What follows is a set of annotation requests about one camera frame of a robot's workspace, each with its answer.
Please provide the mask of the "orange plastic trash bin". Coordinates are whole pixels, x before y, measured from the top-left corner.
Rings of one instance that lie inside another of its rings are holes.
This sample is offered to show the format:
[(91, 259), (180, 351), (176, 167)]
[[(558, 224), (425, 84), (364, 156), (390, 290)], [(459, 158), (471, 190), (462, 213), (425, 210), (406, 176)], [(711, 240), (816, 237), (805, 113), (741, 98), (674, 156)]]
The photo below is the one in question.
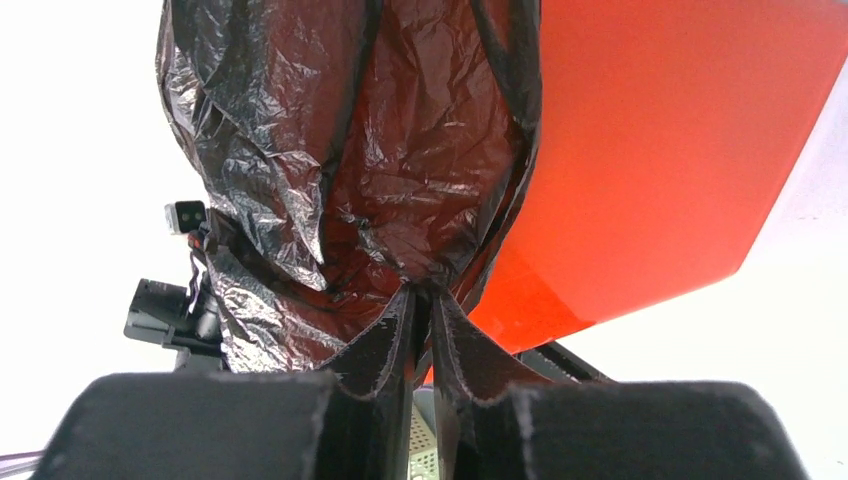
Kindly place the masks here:
[(542, 140), (473, 324), (509, 353), (743, 265), (847, 57), (843, 1), (546, 1)]

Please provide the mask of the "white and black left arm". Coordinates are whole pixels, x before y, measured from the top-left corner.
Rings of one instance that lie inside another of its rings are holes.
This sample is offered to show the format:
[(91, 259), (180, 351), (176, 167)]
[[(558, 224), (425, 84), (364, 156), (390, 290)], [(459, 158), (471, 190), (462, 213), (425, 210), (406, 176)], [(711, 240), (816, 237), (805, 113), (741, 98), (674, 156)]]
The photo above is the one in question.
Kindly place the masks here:
[(221, 313), (207, 270), (209, 228), (187, 234), (192, 276), (186, 287), (142, 278), (130, 303), (123, 334), (176, 353), (176, 372), (227, 371)]

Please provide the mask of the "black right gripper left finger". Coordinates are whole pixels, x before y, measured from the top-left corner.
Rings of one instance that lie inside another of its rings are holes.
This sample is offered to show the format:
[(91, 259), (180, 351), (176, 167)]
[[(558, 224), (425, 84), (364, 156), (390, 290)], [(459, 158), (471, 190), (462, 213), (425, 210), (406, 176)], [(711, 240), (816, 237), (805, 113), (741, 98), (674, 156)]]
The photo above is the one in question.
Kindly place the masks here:
[(402, 479), (416, 296), (297, 373), (115, 374), (56, 429), (38, 479)]

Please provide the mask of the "black plastic trash bag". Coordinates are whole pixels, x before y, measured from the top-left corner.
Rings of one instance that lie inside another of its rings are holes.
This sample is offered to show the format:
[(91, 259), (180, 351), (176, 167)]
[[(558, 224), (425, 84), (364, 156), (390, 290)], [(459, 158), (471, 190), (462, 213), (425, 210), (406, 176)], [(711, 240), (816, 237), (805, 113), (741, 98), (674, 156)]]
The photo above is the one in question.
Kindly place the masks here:
[(317, 367), (406, 282), (477, 305), (535, 167), (540, 23), (537, 1), (164, 3), (232, 371)]

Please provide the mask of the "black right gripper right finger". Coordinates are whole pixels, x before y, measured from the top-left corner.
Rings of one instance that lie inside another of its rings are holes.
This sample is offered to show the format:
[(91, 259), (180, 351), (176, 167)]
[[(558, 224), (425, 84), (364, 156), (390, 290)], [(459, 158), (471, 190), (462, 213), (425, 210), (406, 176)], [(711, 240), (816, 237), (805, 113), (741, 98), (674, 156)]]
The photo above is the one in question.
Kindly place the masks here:
[(554, 382), (431, 293), (445, 479), (803, 479), (771, 406), (733, 382)]

